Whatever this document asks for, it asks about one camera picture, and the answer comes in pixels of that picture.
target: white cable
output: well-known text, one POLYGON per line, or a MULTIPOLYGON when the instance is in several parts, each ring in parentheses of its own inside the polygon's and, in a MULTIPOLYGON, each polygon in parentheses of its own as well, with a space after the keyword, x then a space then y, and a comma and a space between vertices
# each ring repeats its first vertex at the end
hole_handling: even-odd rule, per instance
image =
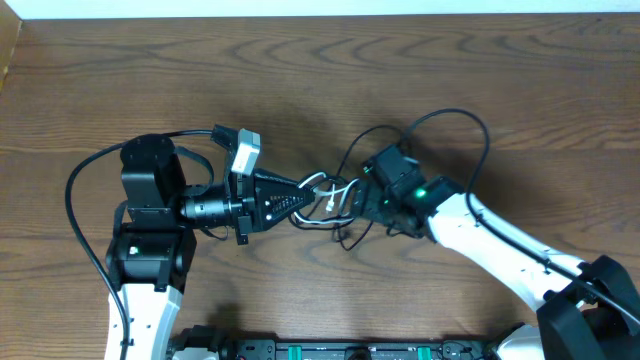
POLYGON ((353 179, 351 181, 351 183, 345 185, 343 188, 338 189, 338 190, 335 190, 335 184, 334 184, 334 187, 333 187, 334 189, 331 190, 331 191, 322 191, 322 190, 318 190, 318 189, 316 189, 314 191, 316 192, 316 195, 318 195, 318 196, 331 196, 331 195, 334 195, 334 194, 337 195, 337 194, 340 194, 340 193, 343 193, 343 192, 349 190, 349 186, 352 185, 352 183, 357 182, 358 180, 360 180, 360 179, 357 179, 357 178, 353 179))
POLYGON ((326 178, 327 177, 327 173, 325 173, 324 171, 319 171, 311 176, 309 176, 305 181, 301 182, 300 185, 298 185, 299 188, 303 188, 305 185, 307 185, 311 180, 317 178, 318 176, 322 175, 322 177, 326 178))
POLYGON ((306 220, 296 211, 293 213, 298 220, 305 224, 311 225, 327 225, 327 224, 344 224, 353 221, 353 218, 333 219, 333 220, 306 220))
POLYGON ((331 197, 329 198, 329 201, 327 201, 327 206, 324 209, 327 212, 327 214, 331 214, 331 212, 333 211, 333 205, 336 204, 333 201, 335 196, 336 196, 336 184, 333 183, 333 185, 331 185, 331 197))
POLYGON ((344 194, 342 194, 342 196, 340 197, 340 206, 338 206, 338 215, 340 215, 340 216, 349 215, 349 213, 343 214, 342 210, 344 210, 345 201, 347 200, 347 197, 349 196, 349 189, 351 188, 351 186, 353 186, 353 184, 357 183, 359 180, 360 179, 355 178, 355 179, 353 179, 352 182, 349 183, 349 185, 344 187, 344 194))

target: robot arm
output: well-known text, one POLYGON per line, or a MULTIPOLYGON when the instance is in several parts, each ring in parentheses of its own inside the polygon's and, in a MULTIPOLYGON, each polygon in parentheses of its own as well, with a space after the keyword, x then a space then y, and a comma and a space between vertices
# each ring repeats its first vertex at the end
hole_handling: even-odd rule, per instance
MULTIPOLYGON (((221 183, 213 183, 206 159, 191 154, 209 170, 211 181, 187 185, 177 155, 190 152, 176 148, 166 135, 140 136, 120 152, 132 221, 121 224, 123 203, 116 210, 107 265, 130 321, 127 359, 166 359, 195 253, 194 230, 214 236, 207 229, 228 226, 235 230, 237 243, 244 245, 248 234, 270 229, 315 199, 314 192, 299 188, 297 181, 254 170, 260 152, 258 134, 221 126, 211 134, 227 150, 221 183)), ((109 309, 105 359, 111 360, 120 358, 123 338, 121 315, 111 295, 109 309)))
POLYGON ((365 162, 364 171, 369 179, 356 190, 353 213, 385 225, 388 234, 395 230, 413 237, 427 235, 459 252, 536 312, 540 329, 523 327, 511 334, 494 350, 500 358, 640 358, 638 320, 581 285, 597 288, 601 297, 616 299, 638 313, 640 296, 620 264, 606 256, 588 264, 535 240, 472 194, 467 202, 462 187, 448 178, 427 182, 418 163, 397 145, 365 162), (597 303, 598 308, 581 312, 584 302, 597 303))
MULTIPOLYGON (((535 240, 491 212, 473 195, 471 204, 486 222, 511 239, 548 257, 574 275, 582 273, 578 267, 584 262, 582 259, 535 240)), ((560 292, 571 282, 507 245, 478 224, 469 213, 464 194, 452 195, 437 207, 435 215, 427 221, 436 242, 478 264, 516 293, 534 312, 545 304, 544 296, 548 291, 560 292)))

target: cable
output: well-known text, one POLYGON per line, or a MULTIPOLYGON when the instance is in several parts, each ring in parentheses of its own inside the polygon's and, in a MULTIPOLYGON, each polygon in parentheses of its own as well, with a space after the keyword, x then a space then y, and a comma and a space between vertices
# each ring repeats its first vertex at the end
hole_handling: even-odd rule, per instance
POLYGON ((224 236, 218 236, 214 233, 212 233, 211 231, 209 231, 208 229, 200 229, 200 232, 202 232, 203 234, 205 234, 206 236, 210 237, 210 238, 214 238, 220 241, 226 241, 229 238, 229 227, 225 226, 224 227, 225 233, 224 236))
POLYGON ((177 155, 182 155, 202 165, 209 173, 209 182, 207 183, 207 186, 203 187, 199 193, 191 193, 191 196, 200 196, 209 191, 209 189, 213 186, 213 179, 215 177, 213 173, 213 166, 211 166, 209 160, 207 160, 207 158, 205 158, 204 156, 182 146, 176 146, 175 152, 177 155))
MULTIPOLYGON (((212 135, 212 131, 211 130, 185 130, 185 131, 165 133, 164 135, 168 137, 185 136, 185 135, 212 135)), ((98 271, 98 274, 100 274, 100 277, 102 277, 102 280, 107 286, 107 289, 109 290, 109 293, 113 297, 116 307, 118 308, 118 312, 120 313, 120 318, 122 320, 122 348, 120 350, 121 360, 125 360, 127 358, 127 349, 129 347, 129 318, 122 304, 122 301, 118 296, 118 292, 116 291, 116 288, 113 286, 111 279, 109 279, 109 275, 104 270, 104 267, 100 263, 100 260, 98 259, 96 254, 93 252, 93 250, 91 249, 91 246, 87 242, 87 239, 84 237, 84 235, 82 234, 82 231, 80 230, 78 221, 76 220, 76 217, 73 213, 73 205, 71 203, 71 190, 73 189, 73 183, 76 180, 76 177, 78 177, 78 174, 80 174, 80 171, 82 171, 82 169, 84 169, 87 165, 91 164, 93 161, 101 158, 102 156, 107 155, 115 150, 121 149, 127 143, 128 141, 111 145, 108 148, 100 150, 97 153, 89 156, 80 164, 78 164, 78 166, 76 166, 75 169, 73 169, 73 171, 69 175, 69 179, 67 180, 67 185, 64 192, 64 206, 67 212, 67 217, 69 218, 69 224, 71 225, 71 228, 73 229, 73 232, 75 233, 76 238, 80 243, 80 246, 82 246, 84 251, 87 253, 89 260, 95 266, 96 270, 98 271)))
POLYGON ((333 176, 333 175, 327 175, 326 178, 318 181, 317 183, 313 184, 313 186, 311 186, 311 190, 315 190, 318 187, 320 187, 320 185, 326 183, 326 182, 331 182, 331 184, 336 184, 336 185, 344 185, 347 183, 347 179, 343 178, 342 176, 333 176))
POLYGON ((323 177, 323 178, 326 178, 326 177, 327 177, 327 173, 326 173, 326 172, 324 172, 324 171, 318 171, 317 173, 315 173, 315 174, 313 174, 313 175, 309 176, 308 178, 306 178, 304 181, 302 181, 302 182, 298 183, 298 188, 302 189, 302 188, 303 188, 305 185, 307 185, 311 180, 313 180, 313 179, 315 179, 315 178, 317 178, 318 176, 321 176, 321 175, 322 175, 322 177, 323 177))
POLYGON ((420 125, 422 122, 424 122, 425 120, 428 120, 428 119, 430 119, 430 118, 432 118, 434 116, 440 115, 440 114, 447 114, 447 113, 456 113, 456 114, 462 114, 462 115, 467 116, 468 118, 473 120, 476 124, 478 124, 478 126, 482 130, 482 134, 484 136, 484 150, 482 151, 482 155, 480 156, 480 160, 478 161, 478 164, 476 165, 475 169, 473 170, 473 173, 471 175, 471 179, 469 180, 469 183, 467 184, 467 189, 465 190, 465 203, 467 205, 467 208, 469 209, 469 212, 476 219, 477 223, 479 223, 482 226, 484 226, 491 234, 493 234, 495 237, 497 237, 498 239, 500 239, 503 242, 505 242, 507 245, 517 249, 521 253, 523 253, 523 254, 527 255, 528 257, 530 257, 531 259, 535 260, 536 262, 544 265, 546 269, 555 271, 556 273, 562 275, 566 279, 568 279, 571 282, 575 283, 577 286, 580 286, 581 288, 583 288, 587 292, 589 292, 592 295, 596 296, 597 298, 599 298, 600 300, 605 302, 607 305, 611 306, 612 308, 616 309, 620 313, 624 314, 625 316, 627 316, 628 318, 633 320, 636 324, 640 325, 640 316, 638 316, 638 314, 635 314, 633 311, 629 310, 631 308, 630 306, 628 306, 627 304, 622 304, 621 305, 619 300, 616 301, 616 300, 610 298, 608 295, 606 295, 603 292, 601 292, 600 290, 598 290, 592 284, 589 284, 586 281, 581 280, 580 278, 578 278, 578 276, 572 274, 569 270, 567 270, 567 269, 565 269, 565 268, 553 263, 549 258, 545 258, 544 256, 540 256, 536 252, 526 248, 525 246, 517 243, 516 241, 512 240, 508 236, 502 234, 500 231, 498 231, 493 226, 491 226, 489 223, 487 223, 482 218, 482 214, 478 214, 475 211, 475 209, 471 205, 471 190, 473 189, 473 186, 475 185, 476 180, 478 179, 478 175, 480 174, 480 171, 482 170, 482 166, 484 165, 484 162, 487 159, 487 156, 489 155, 489 147, 490 147, 490 143, 491 143, 491 141, 489 139, 489 130, 487 129, 487 126, 484 124, 484 122, 482 120, 480 120, 480 118, 478 116, 476 116, 475 114, 473 114, 473 113, 471 113, 469 111, 462 110, 462 109, 456 109, 456 108, 448 108, 448 109, 442 109, 442 110, 434 111, 434 112, 432 112, 430 114, 427 114, 427 115, 419 118, 411 126, 409 126, 409 128, 407 128, 407 130, 404 133, 403 141, 406 141, 409 138, 409 136, 411 135, 411 133, 416 129, 416 127, 418 125, 420 125))
MULTIPOLYGON (((289 215, 289 217, 288 217, 289 222, 291 223, 291 225, 293 225, 293 227, 295 227, 297 229, 300 229, 300 230, 317 230, 317 231, 333 231, 334 230, 333 227, 304 227, 304 226, 300 226, 300 224, 297 224, 292 216, 293 216, 293 214, 289 215)), ((354 220, 352 219, 351 221, 349 221, 347 223, 338 225, 338 227, 345 228, 345 227, 351 225, 351 223, 353 221, 354 220)))
POLYGON ((362 239, 364 239, 365 236, 367 236, 367 233, 369 232, 369 230, 371 230, 371 227, 373 226, 373 220, 369 222, 369 225, 367 225, 367 228, 364 229, 364 231, 362 232, 362 235, 360 235, 360 237, 358 238, 358 240, 354 241, 353 244, 351 244, 351 246, 346 247, 344 245, 344 240, 337 240, 336 242, 340 243, 340 246, 342 246, 342 248, 344 249, 344 251, 349 252, 351 251, 354 247, 356 247, 356 245, 358 245, 358 243, 360 243, 360 241, 362 241, 362 239))
POLYGON ((340 216, 349 215, 349 213, 343 214, 342 211, 344 210, 344 207, 347 205, 346 201, 347 201, 347 198, 349 197, 349 193, 351 192, 351 188, 353 184, 357 183, 359 180, 360 179, 355 178, 352 182, 349 183, 349 185, 347 185, 344 188, 344 194, 342 194, 342 196, 340 197, 340 204, 338 205, 338 215, 340 216))
POLYGON ((406 235, 406 236, 408 236, 410 238, 419 239, 419 237, 416 237, 415 235, 409 234, 408 232, 405 232, 405 231, 396 231, 396 232, 392 233, 391 230, 393 230, 393 226, 395 224, 396 224, 395 222, 392 222, 391 225, 389 225, 389 227, 387 227, 386 234, 387 234, 388 237, 396 237, 398 235, 406 235))
POLYGON ((336 190, 336 184, 331 185, 331 197, 329 198, 329 201, 327 201, 327 206, 324 208, 327 214, 331 214, 331 212, 333 211, 333 205, 335 205, 335 202, 333 201, 333 199, 335 199, 336 197, 335 190, 336 190))
MULTIPOLYGON (((353 147, 356 146, 358 141, 360 141, 360 139, 362 139, 364 136, 366 136, 370 132, 375 131, 375 130, 379 130, 379 129, 393 130, 393 131, 399 133, 401 136, 403 135, 402 130, 400 130, 399 128, 397 128, 395 126, 392 126, 392 125, 378 125, 378 126, 374 126, 372 128, 369 128, 369 129, 363 131, 360 135, 358 135, 355 139, 353 139, 353 141, 349 145, 349 148, 347 149, 347 152, 344 154, 344 157, 342 158, 342 162, 340 163, 340 166, 338 166, 338 171, 336 171, 336 176, 340 176, 340 173, 342 172, 342 169, 344 168, 345 164, 347 163, 347 159, 349 158, 349 155, 351 154, 351 150, 353 150, 353 147)), ((411 154, 411 143, 409 141, 405 141, 405 142, 406 142, 406 144, 407 144, 407 146, 409 148, 409 154, 411 154)), ((346 238, 343 238, 342 233, 340 232, 340 229, 342 229, 342 228, 334 226, 333 231, 334 231, 334 233, 338 234, 338 240, 336 240, 336 241, 340 243, 340 246, 342 246, 342 248, 345 251, 351 251, 351 249, 353 249, 353 247, 355 245, 357 245, 362 239, 364 239, 364 237, 367 235, 369 230, 371 230, 372 226, 373 226, 373 222, 371 222, 369 224, 369 226, 367 226, 367 228, 364 230, 362 235, 360 235, 358 240, 356 240, 354 242, 354 244, 351 245, 349 248, 346 248, 344 246, 344 244, 342 243, 344 240, 346 240, 346 238)))
POLYGON ((293 215, 305 224, 327 225, 327 224, 344 224, 353 221, 353 218, 340 218, 339 216, 330 217, 322 220, 310 220, 302 216, 299 212, 294 212, 293 215))
POLYGON ((355 178, 355 179, 351 180, 351 182, 349 184, 347 184, 347 186, 345 186, 345 187, 343 187, 341 189, 338 189, 338 190, 331 190, 331 191, 314 190, 314 191, 315 191, 316 195, 321 196, 321 197, 322 196, 326 197, 326 196, 331 196, 331 195, 337 195, 337 194, 343 193, 345 191, 349 191, 351 186, 353 184, 355 184, 356 182, 358 182, 358 181, 360 181, 360 179, 359 178, 355 178))

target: black cable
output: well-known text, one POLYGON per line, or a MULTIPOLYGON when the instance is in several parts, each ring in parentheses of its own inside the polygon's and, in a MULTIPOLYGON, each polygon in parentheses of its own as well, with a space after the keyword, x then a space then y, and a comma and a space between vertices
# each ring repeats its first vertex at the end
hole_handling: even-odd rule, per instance
POLYGON ((640 325, 640 316, 635 314, 633 311, 629 310, 631 308, 630 306, 628 306, 627 304, 624 304, 624 303, 621 304, 619 300, 616 301, 616 300, 610 298, 609 296, 607 296, 606 294, 604 294, 603 292, 598 290, 595 286, 593 286, 591 284, 588 284, 586 281, 581 280, 578 276, 573 275, 570 271, 568 271, 565 268, 553 263, 549 258, 545 258, 543 256, 540 256, 536 252, 526 248, 523 245, 520 245, 519 243, 517 243, 516 241, 512 240, 508 236, 502 234, 500 231, 498 231, 493 226, 488 224, 482 218, 482 214, 478 214, 473 209, 473 207, 471 206, 471 190, 473 189, 473 186, 475 185, 476 180, 478 179, 478 175, 480 174, 480 171, 482 170, 482 166, 484 165, 484 162, 487 159, 487 156, 489 155, 489 146, 490 146, 489 145, 490 144, 489 130, 487 129, 487 126, 484 124, 484 122, 482 122, 482 120, 480 120, 480 118, 478 116, 476 116, 475 114, 473 114, 473 113, 471 113, 469 111, 462 110, 462 109, 455 109, 455 108, 449 108, 449 109, 442 109, 442 110, 434 111, 434 112, 432 112, 430 114, 427 114, 427 115, 421 117, 420 119, 416 120, 411 126, 409 126, 409 128, 407 128, 407 130, 405 131, 405 134, 403 136, 403 141, 407 140, 409 138, 409 136, 411 135, 411 133, 416 129, 416 127, 418 125, 420 125, 422 122, 424 122, 425 120, 428 120, 428 119, 430 119, 430 118, 432 118, 434 116, 440 115, 440 114, 447 114, 447 113, 462 114, 462 115, 465 115, 465 116, 469 117, 476 124, 478 124, 478 126, 482 130, 482 134, 484 136, 484 150, 482 151, 482 156, 480 157, 480 160, 478 161, 478 164, 476 165, 475 169, 473 170, 473 173, 471 175, 471 179, 469 180, 469 183, 467 184, 467 189, 465 191, 465 202, 467 204, 467 208, 469 209, 469 212, 471 213, 471 215, 476 219, 477 223, 479 223, 482 226, 484 226, 491 234, 493 234, 495 237, 497 237, 498 239, 500 239, 503 242, 505 242, 507 245, 517 249, 518 251, 520 251, 521 253, 527 255, 528 257, 530 257, 534 261, 544 265, 546 269, 549 269, 549 270, 557 272, 561 276, 563 276, 566 279, 570 280, 571 282, 575 283, 577 286, 580 286, 581 288, 583 288, 587 292, 591 293, 595 297, 599 298, 600 300, 602 300, 603 302, 605 302, 606 304, 608 304, 612 308, 616 309, 617 311, 619 311, 620 313, 624 314, 625 316, 627 316, 628 318, 633 320, 635 323, 640 325))
POLYGON ((203 234, 205 234, 206 236, 208 236, 210 238, 218 239, 220 241, 226 241, 229 238, 229 227, 225 226, 224 230, 225 230, 224 236, 218 236, 218 235, 212 233, 211 231, 209 231, 208 229, 200 229, 200 232, 202 232, 203 234))
POLYGON ((386 232, 386 234, 387 234, 387 236, 388 236, 388 237, 396 237, 396 236, 398 236, 398 235, 406 235, 406 236, 408 236, 408 237, 410 237, 410 238, 419 239, 418 237, 416 237, 416 236, 414 236, 414 235, 412 235, 412 234, 409 234, 408 232, 401 231, 401 230, 400 230, 400 231, 396 231, 396 232, 392 233, 392 232, 391 232, 391 230, 393 230, 393 226, 394 226, 394 225, 395 225, 395 222, 391 223, 391 225, 389 225, 389 227, 387 227, 387 232, 386 232))
POLYGON ((354 241, 353 244, 351 244, 351 246, 346 247, 344 245, 344 240, 346 239, 342 239, 336 242, 340 243, 340 246, 342 246, 342 248, 344 249, 344 251, 349 252, 351 250, 353 250, 354 247, 356 247, 356 245, 358 245, 358 243, 360 243, 360 241, 362 241, 362 239, 364 239, 365 236, 367 236, 367 233, 369 232, 369 230, 371 230, 371 227, 373 226, 373 220, 371 220, 369 222, 369 225, 367 225, 367 228, 364 229, 364 231, 362 232, 362 235, 360 235, 360 237, 358 238, 358 240, 354 241))
MULTIPOLYGON (((212 131, 211 130, 185 130, 185 131, 165 133, 164 135, 168 137, 185 136, 185 135, 209 135, 210 136, 212 135, 212 131)), ((87 242, 87 239, 84 237, 84 235, 82 234, 82 231, 80 230, 78 221, 76 220, 76 217, 73 213, 73 205, 71 203, 71 190, 73 189, 73 183, 76 177, 78 176, 78 174, 80 174, 80 171, 82 171, 82 169, 84 169, 87 165, 91 164, 93 161, 101 158, 102 156, 109 154, 115 150, 121 149, 127 144, 127 142, 128 141, 122 142, 120 144, 111 145, 108 148, 100 150, 97 153, 89 156, 80 164, 78 164, 78 166, 76 166, 75 169, 73 169, 73 171, 71 172, 71 175, 69 175, 69 179, 67 180, 67 185, 64 192, 64 205, 67 211, 67 217, 69 218, 69 223, 71 225, 71 228, 73 229, 73 232, 75 233, 76 238, 80 243, 80 246, 82 246, 84 251, 87 253, 87 256, 89 256, 89 260, 95 266, 96 270, 98 271, 98 274, 100 274, 100 277, 102 277, 102 280, 107 286, 107 289, 109 290, 109 293, 113 297, 116 307, 118 308, 118 312, 120 313, 120 318, 122 320, 122 349, 120 351, 121 360, 126 359, 127 348, 129 347, 129 318, 127 316, 126 310, 124 309, 124 306, 122 305, 122 301, 118 296, 118 292, 116 291, 116 288, 113 286, 113 283, 109 279, 109 275, 104 270, 104 267, 100 263, 100 260, 98 259, 96 254, 93 252, 93 250, 91 249, 91 246, 87 242)))
MULTIPOLYGON (((347 149, 347 152, 344 154, 344 157, 342 158, 342 162, 340 163, 340 166, 338 167, 338 171, 336 171, 336 176, 340 176, 340 173, 342 172, 342 169, 344 168, 345 164, 347 163, 347 159, 349 158, 349 155, 351 154, 351 150, 353 150, 353 147, 358 143, 358 141, 360 141, 360 139, 362 139, 365 135, 369 134, 372 131, 378 130, 378 129, 387 129, 387 130, 393 130, 397 133, 399 133, 400 135, 402 135, 402 130, 400 130, 399 128, 393 126, 393 125, 378 125, 378 126, 374 126, 372 128, 369 128, 365 131, 363 131, 360 135, 358 135, 355 139, 353 139, 353 141, 351 142, 351 145, 349 145, 349 148, 347 149)), ((405 141, 409 147, 409 154, 411 154, 411 143, 409 141, 405 141)), ((347 250, 347 248, 345 247, 345 245, 342 243, 344 240, 346 240, 345 237, 342 236, 342 233, 340 232, 341 227, 338 226, 334 226, 334 232, 336 232, 338 234, 338 240, 336 240, 337 242, 340 243, 340 246, 342 246, 342 248, 345 251, 351 251, 351 249, 353 249, 354 246, 356 246, 362 239, 364 239, 364 237, 367 235, 367 233, 369 232, 369 230, 371 230, 371 227, 373 226, 373 222, 371 222, 369 224, 369 226, 367 226, 367 228, 364 230, 364 232, 362 233, 362 235, 360 235, 360 237, 358 238, 358 240, 356 240, 347 250)))
POLYGON ((182 155, 184 157, 187 157, 195 162, 197 162, 198 164, 202 165, 207 172, 209 173, 209 182, 207 183, 207 186, 205 186, 204 188, 200 189, 199 193, 190 193, 191 196, 200 196, 203 195, 204 193, 206 193, 207 191, 209 191, 209 189, 213 186, 213 180, 215 178, 215 175, 213 173, 213 166, 211 166, 211 163, 209 162, 209 160, 207 160, 207 158, 205 158, 204 156, 193 152, 183 146, 176 146, 175 149, 175 153, 177 155, 182 155))

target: wood grain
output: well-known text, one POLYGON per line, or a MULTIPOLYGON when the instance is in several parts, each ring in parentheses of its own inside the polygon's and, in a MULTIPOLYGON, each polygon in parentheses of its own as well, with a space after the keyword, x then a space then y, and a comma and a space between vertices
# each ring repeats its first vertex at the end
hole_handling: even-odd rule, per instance
MULTIPOLYGON (((0 96, 0 357, 102 358, 107 292, 66 220, 67 176, 112 143, 215 123, 261 133, 259 165, 297 178, 334 169, 373 125, 472 110, 494 142, 481 199, 561 250, 610 254, 640 285, 639 40, 639 15, 29 22, 0 96)), ((363 141, 348 173, 391 139, 363 141)), ((480 140, 473 124, 445 116, 414 143, 427 174, 465 181, 480 140)), ((179 142, 219 173, 219 148, 179 142)), ((98 254, 124 198, 120 166, 100 160, 74 189, 98 254)), ((381 229, 351 253, 285 223, 245 247, 198 241, 176 332, 491 337, 535 323, 462 256, 381 229)))

